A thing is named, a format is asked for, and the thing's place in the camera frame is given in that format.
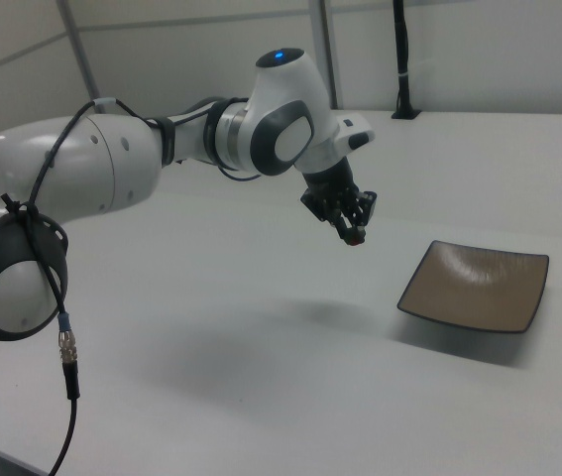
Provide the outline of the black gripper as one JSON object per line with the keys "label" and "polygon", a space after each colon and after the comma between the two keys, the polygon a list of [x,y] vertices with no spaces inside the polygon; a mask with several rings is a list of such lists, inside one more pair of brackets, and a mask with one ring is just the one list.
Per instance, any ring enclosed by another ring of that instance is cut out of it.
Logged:
{"label": "black gripper", "polygon": [[[307,189],[300,202],[321,222],[331,225],[347,245],[365,242],[366,226],[377,201],[373,191],[359,191],[346,157],[333,167],[313,174],[304,174]],[[342,212],[352,212],[351,227]]]}

